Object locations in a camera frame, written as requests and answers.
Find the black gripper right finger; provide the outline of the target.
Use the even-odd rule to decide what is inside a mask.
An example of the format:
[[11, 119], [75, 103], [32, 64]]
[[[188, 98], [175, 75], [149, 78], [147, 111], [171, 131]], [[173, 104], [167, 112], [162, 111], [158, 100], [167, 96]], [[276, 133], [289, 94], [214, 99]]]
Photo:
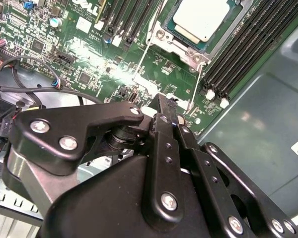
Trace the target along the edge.
[[211, 237], [298, 238], [291, 219], [219, 147], [200, 146], [185, 124], [175, 135]]

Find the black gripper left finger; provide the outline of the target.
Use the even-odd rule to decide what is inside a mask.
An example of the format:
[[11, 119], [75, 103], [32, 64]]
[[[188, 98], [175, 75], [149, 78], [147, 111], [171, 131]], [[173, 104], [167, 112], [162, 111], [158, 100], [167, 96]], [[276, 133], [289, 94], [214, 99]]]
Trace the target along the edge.
[[153, 117], [129, 102], [25, 111], [12, 124], [9, 170], [45, 218], [65, 192], [127, 159], [147, 159], [142, 215], [160, 232], [184, 215], [174, 101], [156, 95]]

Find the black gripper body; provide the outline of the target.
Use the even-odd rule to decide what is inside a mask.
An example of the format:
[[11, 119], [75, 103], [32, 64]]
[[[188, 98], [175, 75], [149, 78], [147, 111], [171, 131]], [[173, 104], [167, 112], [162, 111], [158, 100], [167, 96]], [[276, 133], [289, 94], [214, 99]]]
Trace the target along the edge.
[[184, 217], [171, 231], [160, 232], [143, 218], [147, 159], [119, 162], [58, 198], [44, 218], [44, 238], [223, 238], [206, 220], [191, 176], [178, 183], [184, 195]]

